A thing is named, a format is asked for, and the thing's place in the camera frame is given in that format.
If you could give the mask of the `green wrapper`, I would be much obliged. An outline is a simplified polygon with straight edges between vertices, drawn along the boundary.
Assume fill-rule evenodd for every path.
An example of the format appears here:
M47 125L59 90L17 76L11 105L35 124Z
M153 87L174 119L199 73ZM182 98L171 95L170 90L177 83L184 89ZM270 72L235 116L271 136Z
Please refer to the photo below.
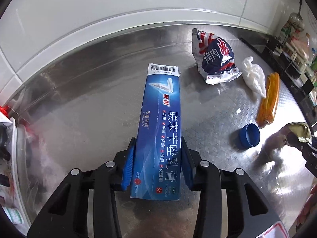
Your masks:
M304 123L304 122L289 123L288 128L297 137L299 142L301 143L312 142L312 134L307 123Z

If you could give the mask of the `blue ointment box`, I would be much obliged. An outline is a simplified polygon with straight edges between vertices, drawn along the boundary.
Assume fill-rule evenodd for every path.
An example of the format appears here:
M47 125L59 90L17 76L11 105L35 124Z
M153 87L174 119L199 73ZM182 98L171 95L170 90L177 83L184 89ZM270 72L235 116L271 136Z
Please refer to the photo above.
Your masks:
M151 63L141 106L131 198L180 198L181 130L178 68Z

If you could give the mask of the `orange sausage stick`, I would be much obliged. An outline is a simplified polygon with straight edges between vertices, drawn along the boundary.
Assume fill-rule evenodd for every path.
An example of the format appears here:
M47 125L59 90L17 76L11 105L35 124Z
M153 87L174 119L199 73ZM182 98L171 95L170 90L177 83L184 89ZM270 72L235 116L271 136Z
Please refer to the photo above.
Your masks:
M266 80L266 98L261 99L256 122L259 128L273 123L277 111L280 90L280 76L271 73Z

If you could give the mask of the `blue bottle cap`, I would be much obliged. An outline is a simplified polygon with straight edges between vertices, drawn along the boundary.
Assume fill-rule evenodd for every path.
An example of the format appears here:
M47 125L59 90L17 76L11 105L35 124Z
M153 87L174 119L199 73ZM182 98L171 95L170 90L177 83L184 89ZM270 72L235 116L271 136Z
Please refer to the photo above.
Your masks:
M260 143L260 129L256 124L249 123L238 130L236 145L239 149L256 147Z

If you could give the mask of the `white tissue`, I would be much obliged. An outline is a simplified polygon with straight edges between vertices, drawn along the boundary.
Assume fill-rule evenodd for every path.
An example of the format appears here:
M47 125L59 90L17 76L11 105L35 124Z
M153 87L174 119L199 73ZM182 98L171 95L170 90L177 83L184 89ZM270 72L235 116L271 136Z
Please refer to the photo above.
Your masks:
M242 61L240 71L247 87L262 98L266 98L264 71L258 64L253 64L253 57L247 57Z

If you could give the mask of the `red white blue snack bag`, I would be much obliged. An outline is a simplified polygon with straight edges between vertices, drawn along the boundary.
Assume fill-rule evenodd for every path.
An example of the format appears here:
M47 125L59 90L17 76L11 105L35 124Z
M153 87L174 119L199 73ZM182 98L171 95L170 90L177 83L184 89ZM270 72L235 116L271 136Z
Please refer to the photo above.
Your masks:
M214 33L194 28L192 54L197 63L197 70L206 84L227 83L242 75L235 64L232 48L225 39Z

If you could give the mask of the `black gas stove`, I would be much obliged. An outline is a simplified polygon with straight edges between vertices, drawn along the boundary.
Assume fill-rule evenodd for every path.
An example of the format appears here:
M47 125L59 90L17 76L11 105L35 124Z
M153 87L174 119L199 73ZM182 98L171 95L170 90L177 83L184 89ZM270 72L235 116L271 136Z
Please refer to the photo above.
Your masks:
M272 72L279 74L281 81L296 100L307 123L314 125L316 123L316 106L309 97L309 93L313 90L313 84L310 79L301 82L300 72L290 56L283 51L282 44L274 36L266 35L240 37L239 39L263 61L263 63L259 61L256 63L262 67L265 75Z

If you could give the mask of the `white plastic tray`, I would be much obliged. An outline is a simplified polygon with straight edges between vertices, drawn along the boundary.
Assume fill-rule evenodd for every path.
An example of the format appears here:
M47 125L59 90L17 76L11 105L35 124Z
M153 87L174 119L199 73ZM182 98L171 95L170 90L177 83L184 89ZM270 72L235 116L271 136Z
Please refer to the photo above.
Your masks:
M17 127L14 118L1 113L1 207L4 215L23 236L31 221L26 213L18 179Z

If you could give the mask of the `metal strainer ladle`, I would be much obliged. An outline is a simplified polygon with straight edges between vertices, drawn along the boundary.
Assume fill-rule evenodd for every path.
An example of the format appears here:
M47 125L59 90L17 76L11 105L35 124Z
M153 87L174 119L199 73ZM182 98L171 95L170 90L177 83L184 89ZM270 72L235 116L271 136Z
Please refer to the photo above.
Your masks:
M304 20L301 16L301 7L303 0L299 0L299 10L298 12L292 12L289 16L289 22L294 27L295 30L302 32L305 28Z

